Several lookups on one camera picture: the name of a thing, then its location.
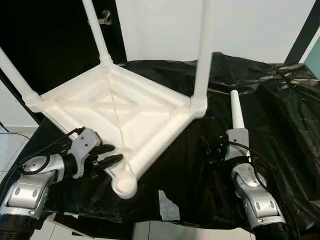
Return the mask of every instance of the black plastic sheet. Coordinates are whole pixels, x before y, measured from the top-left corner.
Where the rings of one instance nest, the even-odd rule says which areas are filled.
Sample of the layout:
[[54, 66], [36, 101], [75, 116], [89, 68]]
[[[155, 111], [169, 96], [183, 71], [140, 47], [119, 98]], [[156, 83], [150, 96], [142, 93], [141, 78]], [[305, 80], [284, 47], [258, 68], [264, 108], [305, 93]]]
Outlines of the black plastic sheet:
[[[193, 93], [195, 61], [141, 60], [122, 67], [187, 96]], [[52, 185], [46, 210], [115, 223], [161, 220], [158, 190], [163, 190], [179, 206], [178, 224], [247, 229], [242, 200], [235, 195], [231, 173], [221, 163], [219, 153], [223, 152], [220, 136], [232, 128], [229, 92], [233, 89], [240, 94], [250, 147], [268, 162], [282, 198], [262, 167], [268, 188], [277, 202], [283, 199], [283, 211], [290, 210], [287, 217], [295, 219], [302, 233], [319, 231], [319, 80], [303, 64], [266, 64], [219, 52], [212, 56], [205, 117], [194, 120], [144, 174], [136, 196], [120, 199], [112, 191], [108, 176], [92, 179], [88, 168], [81, 179]], [[58, 131], [48, 120], [43, 125], [46, 127], [41, 125], [37, 132]], [[33, 136], [29, 145], [39, 142], [37, 138]]]

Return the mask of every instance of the white wall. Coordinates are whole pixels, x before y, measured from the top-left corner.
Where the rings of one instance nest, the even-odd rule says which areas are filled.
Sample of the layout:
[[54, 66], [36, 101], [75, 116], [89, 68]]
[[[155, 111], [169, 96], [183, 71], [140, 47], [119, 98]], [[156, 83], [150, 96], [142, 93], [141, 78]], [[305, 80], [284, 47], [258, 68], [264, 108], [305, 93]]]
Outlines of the white wall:
[[6, 127], [38, 126], [2, 81], [0, 81], [0, 122]]
[[[282, 63], [315, 0], [216, 2], [212, 51]], [[202, 0], [116, 0], [128, 61], [198, 58]]]

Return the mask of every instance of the tiled floor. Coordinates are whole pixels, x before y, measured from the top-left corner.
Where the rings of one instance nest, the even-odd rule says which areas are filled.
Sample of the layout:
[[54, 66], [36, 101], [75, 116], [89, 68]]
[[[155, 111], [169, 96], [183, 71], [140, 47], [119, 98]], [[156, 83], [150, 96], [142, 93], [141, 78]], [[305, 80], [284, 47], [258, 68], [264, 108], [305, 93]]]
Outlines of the tiled floor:
[[[0, 181], [7, 174], [28, 139], [20, 135], [0, 134]], [[41, 230], [36, 230], [31, 240], [87, 240], [89, 238], [73, 236], [72, 231], [45, 221]], [[234, 230], [208, 230], [174, 225], [168, 222], [146, 221], [135, 225], [133, 240], [253, 240], [253, 235], [237, 228]]]

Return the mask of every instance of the white pipe leg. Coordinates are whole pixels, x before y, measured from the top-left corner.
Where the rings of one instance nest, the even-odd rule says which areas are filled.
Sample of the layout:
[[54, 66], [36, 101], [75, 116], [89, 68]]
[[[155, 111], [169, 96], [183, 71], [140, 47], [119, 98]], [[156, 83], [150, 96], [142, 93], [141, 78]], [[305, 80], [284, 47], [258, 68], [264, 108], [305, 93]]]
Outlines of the white pipe leg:
[[242, 117], [241, 105], [237, 90], [230, 92], [231, 97], [231, 112], [232, 112], [232, 125], [234, 129], [244, 129], [244, 119]]
[[32, 105], [34, 101], [40, 100], [39, 95], [32, 90], [23, 76], [18, 72], [16, 67], [7, 57], [5, 52], [0, 48], [0, 68], [4, 74], [8, 77], [14, 87], [21, 94], [22, 99], [25, 101], [26, 105]]
[[108, 53], [106, 42], [102, 34], [100, 24], [96, 15], [95, 7], [91, 0], [82, 0], [86, 16], [88, 18], [96, 47], [99, 51], [100, 62], [103, 66], [110, 66], [113, 62]]
[[207, 108], [207, 90], [211, 69], [212, 45], [214, 42], [214, 7], [215, 0], [204, 0], [202, 6], [202, 28], [200, 36], [200, 52], [196, 65], [192, 105], [196, 108]]

